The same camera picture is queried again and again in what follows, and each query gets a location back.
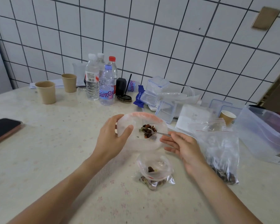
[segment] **plastic water bottle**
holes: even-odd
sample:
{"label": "plastic water bottle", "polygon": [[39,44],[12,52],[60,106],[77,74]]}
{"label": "plastic water bottle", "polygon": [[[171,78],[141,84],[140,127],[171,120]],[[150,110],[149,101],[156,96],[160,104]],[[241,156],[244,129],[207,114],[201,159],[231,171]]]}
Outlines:
{"label": "plastic water bottle", "polygon": [[141,85],[140,82],[137,81],[130,81],[129,83],[129,87],[127,88],[127,91],[131,91],[131,92],[138,92],[138,86]]}
{"label": "plastic water bottle", "polygon": [[100,68],[100,75],[99,75],[99,77],[102,76],[102,74],[103,74],[103,72],[105,70],[105,64],[106,63],[105,63],[104,58],[105,58],[105,55],[103,53],[99,52],[98,53],[98,58],[97,58],[97,63],[98,63],[98,66]]}
{"label": "plastic water bottle", "polygon": [[116,93],[116,80],[117,80],[117,67],[116,67],[115,60],[116,60],[115,56],[109,56],[108,65],[112,66],[112,72],[113,72],[113,75],[114,75],[114,94]]}
{"label": "plastic water bottle", "polygon": [[100,103],[102,105],[112,105],[114,100],[114,74],[112,66],[106,64],[105,71],[100,78]]}
{"label": "plastic water bottle", "polygon": [[85,68],[86,95],[91,101],[96,101],[99,95],[99,66],[95,54],[88,54],[89,62]]}

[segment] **bottle cap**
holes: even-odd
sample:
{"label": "bottle cap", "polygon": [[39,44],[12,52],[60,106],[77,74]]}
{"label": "bottle cap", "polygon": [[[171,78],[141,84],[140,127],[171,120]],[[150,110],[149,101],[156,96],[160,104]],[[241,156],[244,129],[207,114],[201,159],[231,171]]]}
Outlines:
{"label": "bottle cap", "polygon": [[116,58],[115,56],[109,56],[109,61],[115,62]]}
{"label": "bottle cap", "polygon": [[112,66],[111,66],[111,65],[106,64],[106,65],[105,65],[105,69],[107,69],[107,70],[112,70]]}
{"label": "bottle cap", "polygon": [[96,55],[93,53],[88,54],[88,58],[91,60],[96,60]]}
{"label": "bottle cap", "polygon": [[98,57],[99,57],[99,58],[104,58],[105,55],[104,55],[103,53],[99,52],[99,53],[98,53]]}

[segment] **red bottle cap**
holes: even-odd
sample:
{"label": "red bottle cap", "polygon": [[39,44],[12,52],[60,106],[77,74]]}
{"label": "red bottle cap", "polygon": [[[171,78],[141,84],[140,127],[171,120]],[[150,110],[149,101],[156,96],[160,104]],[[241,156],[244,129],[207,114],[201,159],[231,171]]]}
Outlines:
{"label": "red bottle cap", "polygon": [[115,62],[116,58],[115,56],[109,56],[109,61]]}

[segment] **table surface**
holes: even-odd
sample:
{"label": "table surface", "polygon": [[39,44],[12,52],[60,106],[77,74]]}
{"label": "table surface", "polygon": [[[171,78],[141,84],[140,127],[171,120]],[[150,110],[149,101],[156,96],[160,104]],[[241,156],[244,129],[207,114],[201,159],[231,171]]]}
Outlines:
{"label": "table surface", "polygon": [[[25,124],[0,143],[0,224],[89,157],[110,116],[139,111],[131,103],[116,101],[106,107],[89,101],[81,89],[75,93],[56,89],[57,102],[43,105],[35,91],[24,87],[0,94],[0,118]],[[137,156],[120,153],[110,161],[80,194],[63,223],[219,223],[176,156],[167,154],[176,184],[156,192],[133,178]],[[232,191],[263,223],[280,223],[280,166],[255,159],[240,142],[237,174],[239,185],[230,186]]]}

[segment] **paper cup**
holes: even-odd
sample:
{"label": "paper cup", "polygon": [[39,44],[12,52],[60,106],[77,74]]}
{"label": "paper cup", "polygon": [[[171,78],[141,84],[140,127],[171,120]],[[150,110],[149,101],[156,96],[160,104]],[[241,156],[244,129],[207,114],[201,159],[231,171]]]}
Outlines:
{"label": "paper cup", "polygon": [[223,118],[225,120],[226,126],[231,124],[231,122],[236,118],[236,115],[229,111],[221,111],[219,118]]}
{"label": "paper cup", "polygon": [[74,93],[77,91],[77,88],[76,88],[77,76],[76,75],[63,74],[63,75],[61,75],[61,77],[62,77],[65,92]]}
{"label": "paper cup", "polygon": [[42,81],[35,83],[35,86],[43,104],[50,105],[56,102],[55,83]]}

